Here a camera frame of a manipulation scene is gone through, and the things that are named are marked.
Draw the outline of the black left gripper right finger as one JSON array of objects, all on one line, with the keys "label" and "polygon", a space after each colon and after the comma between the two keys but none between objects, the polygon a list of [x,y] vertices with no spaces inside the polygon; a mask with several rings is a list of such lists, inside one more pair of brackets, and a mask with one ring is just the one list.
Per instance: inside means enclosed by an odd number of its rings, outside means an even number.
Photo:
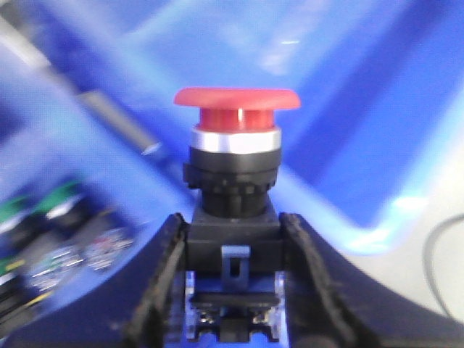
[{"label": "black left gripper right finger", "polygon": [[463,346],[463,324],[369,277],[301,215],[279,220],[290,347]]}]

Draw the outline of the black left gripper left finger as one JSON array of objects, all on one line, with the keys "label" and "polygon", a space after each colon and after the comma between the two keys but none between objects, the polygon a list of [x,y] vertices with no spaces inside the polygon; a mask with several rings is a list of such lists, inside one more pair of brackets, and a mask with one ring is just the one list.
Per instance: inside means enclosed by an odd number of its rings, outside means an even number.
[{"label": "black left gripper left finger", "polygon": [[82,272],[1,346],[180,347],[185,229],[181,215],[169,215],[128,261],[108,273]]}]

